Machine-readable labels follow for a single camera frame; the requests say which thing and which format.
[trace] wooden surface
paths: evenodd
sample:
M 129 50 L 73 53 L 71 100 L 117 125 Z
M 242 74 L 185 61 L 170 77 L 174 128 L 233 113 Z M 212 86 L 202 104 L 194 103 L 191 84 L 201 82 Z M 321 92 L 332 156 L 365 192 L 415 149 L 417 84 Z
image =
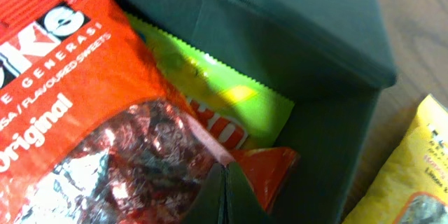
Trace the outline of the wooden surface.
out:
M 448 106 L 448 0 L 379 0 L 398 65 L 398 83 L 381 96 L 345 214 L 354 208 L 400 143 L 428 94 Z

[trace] green box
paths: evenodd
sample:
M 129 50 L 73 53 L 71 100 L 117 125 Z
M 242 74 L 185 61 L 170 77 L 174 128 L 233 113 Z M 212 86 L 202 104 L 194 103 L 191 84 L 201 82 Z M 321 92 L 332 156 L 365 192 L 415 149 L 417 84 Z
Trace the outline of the green box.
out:
M 296 103 L 276 145 L 302 158 L 272 215 L 338 222 L 379 94 L 396 81 L 376 0 L 125 2 Z

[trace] brand logo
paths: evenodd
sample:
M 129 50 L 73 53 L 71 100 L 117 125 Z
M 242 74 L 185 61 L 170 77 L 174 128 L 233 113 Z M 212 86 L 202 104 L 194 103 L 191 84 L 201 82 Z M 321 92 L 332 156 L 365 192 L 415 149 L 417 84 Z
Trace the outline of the brand logo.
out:
M 0 88 L 23 74 L 89 21 L 80 11 L 61 3 L 0 45 Z

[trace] yellow wrapper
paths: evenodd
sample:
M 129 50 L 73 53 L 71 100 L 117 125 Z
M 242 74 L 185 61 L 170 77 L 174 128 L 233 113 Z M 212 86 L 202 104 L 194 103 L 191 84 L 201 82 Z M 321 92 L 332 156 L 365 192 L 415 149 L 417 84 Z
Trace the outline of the yellow wrapper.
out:
M 448 223 L 448 113 L 431 95 L 344 223 Z

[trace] candy bag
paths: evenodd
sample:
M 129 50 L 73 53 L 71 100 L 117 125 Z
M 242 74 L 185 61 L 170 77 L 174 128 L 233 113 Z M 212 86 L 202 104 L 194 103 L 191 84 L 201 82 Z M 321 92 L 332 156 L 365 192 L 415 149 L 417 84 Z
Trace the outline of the candy bag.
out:
M 448 223 L 448 112 L 433 96 L 344 223 Z
M 269 211 L 288 173 L 298 161 L 290 148 L 231 150 L 238 165 L 250 181 L 261 207 Z
M 233 158 L 113 0 L 0 0 L 0 223 L 178 223 Z
M 224 147 L 274 145 L 294 103 L 180 39 L 128 15 L 157 66 Z

